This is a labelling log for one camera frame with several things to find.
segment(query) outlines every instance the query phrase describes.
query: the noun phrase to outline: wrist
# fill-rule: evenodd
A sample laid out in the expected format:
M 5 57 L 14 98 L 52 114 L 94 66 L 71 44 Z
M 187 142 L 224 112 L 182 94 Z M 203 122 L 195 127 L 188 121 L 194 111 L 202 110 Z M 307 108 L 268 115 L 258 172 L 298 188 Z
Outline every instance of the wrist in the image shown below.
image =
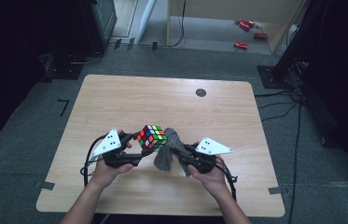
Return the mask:
M 231 197 L 231 193 L 230 193 L 229 189 L 226 186 L 224 186 L 224 188 L 220 188 L 219 190 L 210 192 L 210 194 L 216 200 L 225 200 L 228 197 Z
M 95 183 L 94 181 L 90 181 L 89 184 L 86 186 L 86 190 L 89 193 L 92 194 L 101 194 L 102 191 L 104 190 L 104 187 L 99 186 L 97 183 Z

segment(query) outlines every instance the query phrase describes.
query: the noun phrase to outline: table top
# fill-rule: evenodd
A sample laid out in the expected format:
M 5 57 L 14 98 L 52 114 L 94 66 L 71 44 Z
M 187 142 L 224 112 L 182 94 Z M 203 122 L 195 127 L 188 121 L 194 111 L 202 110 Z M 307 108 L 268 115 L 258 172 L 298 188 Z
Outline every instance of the table top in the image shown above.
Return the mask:
M 200 97 L 197 89 L 206 91 Z M 285 213 L 258 114 L 247 82 L 161 77 L 88 75 L 51 164 L 36 207 L 42 212 L 67 212 L 83 190 L 79 173 L 91 143 L 112 128 L 136 133 L 147 125 L 174 128 L 181 141 L 192 144 L 208 136 L 233 149 L 223 155 L 235 183 L 237 201 L 250 217 L 281 217 Z M 127 153 L 141 147 L 131 141 Z M 96 212 L 109 214 L 221 216 L 216 201 L 177 159 L 171 172 L 158 170 L 156 154 L 120 175 L 104 190 Z

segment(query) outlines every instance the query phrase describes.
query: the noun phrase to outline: red can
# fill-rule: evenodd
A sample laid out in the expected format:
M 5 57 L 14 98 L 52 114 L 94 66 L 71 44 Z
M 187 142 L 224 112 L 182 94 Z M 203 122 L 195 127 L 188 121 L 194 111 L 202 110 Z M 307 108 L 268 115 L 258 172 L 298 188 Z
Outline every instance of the red can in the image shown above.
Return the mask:
M 240 21 L 239 26 L 243 28 L 246 32 L 250 30 L 250 26 L 245 21 Z
M 245 44 L 245 43 L 241 43 L 241 42 L 235 42 L 235 43 L 234 43 L 234 47 L 235 47 L 236 49 L 244 49 L 244 50 L 247 50 L 248 45 Z
M 255 27 L 255 23 L 253 21 L 246 21 L 246 24 L 252 28 Z
M 255 39 L 267 39 L 267 34 L 265 33 L 254 33 L 253 38 Z

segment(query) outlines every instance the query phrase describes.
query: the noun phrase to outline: gray fabric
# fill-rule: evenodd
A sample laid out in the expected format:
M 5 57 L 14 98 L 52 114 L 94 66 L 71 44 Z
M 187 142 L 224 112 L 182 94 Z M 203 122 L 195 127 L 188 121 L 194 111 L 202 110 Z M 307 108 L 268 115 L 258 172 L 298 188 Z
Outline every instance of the gray fabric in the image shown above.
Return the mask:
M 185 147 L 183 146 L 183 143 L 180 141 L 179 135 L 177 132 L 172 128 L 165 129 L 165 135 L 168 138 L 167 144 L 165 144 L 164 147 L 160 149 L 160 151 L 157 153 L 156 158 L 154 159 L 154 165 L 162 171 L 171 171 L 171 165 L 173 162 L 173 155 L 175 155 L 178 160 L 179 164 L 182 167 L 183 171 L 185 172 L 186 176 L 191 176 L 190 171 L 188 170 L 188 167 L 183 161 L 178 157 L 178 154 L 172 151 L 173 148 L 178 149 L 182 152 L 187 152 Z

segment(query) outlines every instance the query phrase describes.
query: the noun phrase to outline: rubik's cube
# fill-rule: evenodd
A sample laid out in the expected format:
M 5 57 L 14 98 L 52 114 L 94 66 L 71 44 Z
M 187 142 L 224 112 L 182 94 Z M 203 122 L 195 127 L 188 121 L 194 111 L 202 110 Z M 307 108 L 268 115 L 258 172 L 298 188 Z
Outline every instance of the rubik's cube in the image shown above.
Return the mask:
M 142 149 L 154 148 L 154 151 L 159 151 L 168 142 L 162 128 L 156 125 L 146 125 L 137 139 Z

